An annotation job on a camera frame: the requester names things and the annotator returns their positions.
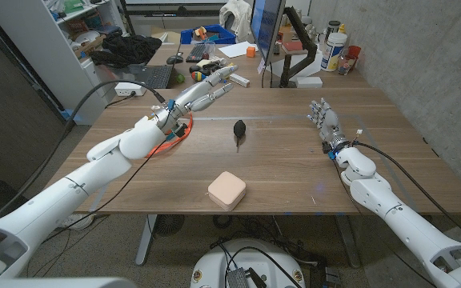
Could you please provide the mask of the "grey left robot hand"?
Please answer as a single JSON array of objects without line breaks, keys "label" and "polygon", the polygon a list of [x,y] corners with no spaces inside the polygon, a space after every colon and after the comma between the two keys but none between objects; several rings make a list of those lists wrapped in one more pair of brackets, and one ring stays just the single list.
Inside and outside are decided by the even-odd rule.
[{"label": "grey left robot hand", "polygon": [[218,98],[233,89],[233,84],[226,78],[239,69],[238,66],[226,66],[183,90],[172,108],[160,109],[156,115],[156,126],[163,132],[172,130],[177,120],[188,112],[202,111],[212,105]]}]

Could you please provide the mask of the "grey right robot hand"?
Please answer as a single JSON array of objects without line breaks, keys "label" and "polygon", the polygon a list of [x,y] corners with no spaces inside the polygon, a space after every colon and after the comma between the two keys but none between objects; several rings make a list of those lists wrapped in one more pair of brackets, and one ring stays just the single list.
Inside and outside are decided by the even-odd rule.
[{"label": "grey right robot hand", "polygon": [[335,156],[350,143],[343,133],[339,116],[324,98],[321,98],[320,102],[313,100],[310,108],[311,113],[307,117],[319,130],[319,137],[323,141],[323,153],[332,153]]}]

